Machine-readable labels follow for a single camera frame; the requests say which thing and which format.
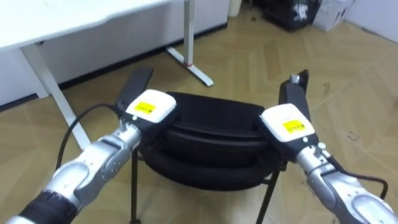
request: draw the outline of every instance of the wooden floor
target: wooden floor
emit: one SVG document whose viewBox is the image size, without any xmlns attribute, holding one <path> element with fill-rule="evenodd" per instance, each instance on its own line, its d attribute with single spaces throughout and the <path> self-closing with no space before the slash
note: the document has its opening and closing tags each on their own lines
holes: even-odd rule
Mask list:
<svg viewBox="0 0 398 224">
<path fill-rule="evenodd" d="M 388 180 L 387 202 L 398 212 L 397 62 L 397 44 L 350 24 L 328 33 L 311 26 L 286 33 L 260 19 L 256 11 L 243 9 L 226 30 L 195 42 L 195 64 L 215 81 L 211 88 L 163 53 L 64 92 L 76 113 L 96 103 L 112 103 L 129 73 L 150 65 L 155 73 L 149 88 L 269 107 L 277 103 L 280 82 L 309 69 L 308 101 L 320 139 L 348 170 Z M 89 114 L 82 125 L 96 139 L 118 122 L 103 109 Z M 49 181 L 66 128 L 51 97 L 0 113 L 1 223 L 18 214 Z M 66 159 L 79 151 L 71 139 Z M 127 165 L 74 223 L 127 224 L 129 175 Z M 381 191 L 378 185 L 363 184 L 374 194 Z M 139 216 L 144 224 L 254 223 L 265 190 L 266 186 L 232 193 L 195 190 L 139 164 Z M 277 183 L 264 223 L 336 220 L 306 186 L 302 171 L 291 164 Z"/>
</svg>

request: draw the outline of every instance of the white wall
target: white wall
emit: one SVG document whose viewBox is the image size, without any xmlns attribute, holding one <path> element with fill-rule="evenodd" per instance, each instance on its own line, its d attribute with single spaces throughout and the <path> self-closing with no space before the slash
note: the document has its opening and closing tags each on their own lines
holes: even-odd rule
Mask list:
<svg viewBox="0 0 398 224">
<path fill-rule="evenodd" d="M 224 24 L 228 6 L 229 0 L 196 0 L 195 32 Z M 48 40 L 40 52 L 61 83 L 182 37 L 183 2 L 173 2 Z M 33 93 L 27 82 L 15 75 L 21 73 L 19 62 L 10 62 L 6 55 L 0 52 L 0 105 Z"/>
<path fill-rule="evenodd" d="M 16 50 L 0 52 L 0 105 L 33 93 L 15 53 Z"/>
<path fill-rule="evenodd" d="M 347 21 L 398 43 L 398 0 L 356 0 Z"/>
</svg>

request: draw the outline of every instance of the desk leg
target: desk leg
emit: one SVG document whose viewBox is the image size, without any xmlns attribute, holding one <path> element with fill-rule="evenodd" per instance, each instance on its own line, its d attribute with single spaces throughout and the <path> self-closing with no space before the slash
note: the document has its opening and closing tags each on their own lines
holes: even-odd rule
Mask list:
<svg viewBox="0 0 398 224">
<path fill-rule="evenodd" d="M 28 45 L 26 47 L 23 47 L 21 50 L 23 51 L 27 61 L 30 63 L 30 66 L 33 68 L 33 71 L 35 72 L 37 78 L 42 82 L 47 91 L 53 95 L 55 102 L 57 102 L 58 107 L 60 108 L 66 122 L 68 123 L 68 125 L 71 125 L 76 116 L 70 108 L 67 99 L 58 87 L 54 76 L 45 64 L 44 59 L 40 54 L 37 46 Z M 91 141 L 88 139 L 88 136 L 83 130 L 83 127 L 80 123 L 75 126 L 72 133 L 75 136 L 75 139 L 81 149 L 84 149 L 91 144 Z"/>
<path fill-rule="evenodd" d="M 207 86 L 213 85 L 213 80 L 204 74 L 201 70 L 193 65 L 193 32 L 195 25 L 195 4 L 194 0 L 184 1 L 184 56 L 181 55 L 175 48 L 169 47 L 167 52 L 182 63 L 189 71 L 192 72 Z"/>
</svg>

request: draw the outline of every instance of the white box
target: white box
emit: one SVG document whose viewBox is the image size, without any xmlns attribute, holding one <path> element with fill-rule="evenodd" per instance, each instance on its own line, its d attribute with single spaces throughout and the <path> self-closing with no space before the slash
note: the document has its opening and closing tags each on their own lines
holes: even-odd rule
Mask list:
<svg viewBox="0 0 398 224">
<path fill-rule="evenodd" d="M 321 30 L 329 31 L 337 26 L 348 13 L 354 0 L 323 0 L 313 25 Z"/>
</svg>

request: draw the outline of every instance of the white bucket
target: white bucket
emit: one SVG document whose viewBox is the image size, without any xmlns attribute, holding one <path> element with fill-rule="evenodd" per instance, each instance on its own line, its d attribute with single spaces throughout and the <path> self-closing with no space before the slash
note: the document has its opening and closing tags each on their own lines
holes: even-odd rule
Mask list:
<svg viewBox="0 0 398 224">
<path fill-rule="evenodd" d="M 239 14 L 242 0 L 229 0 L 228 17 L 235 17 Z"/>
</svg>

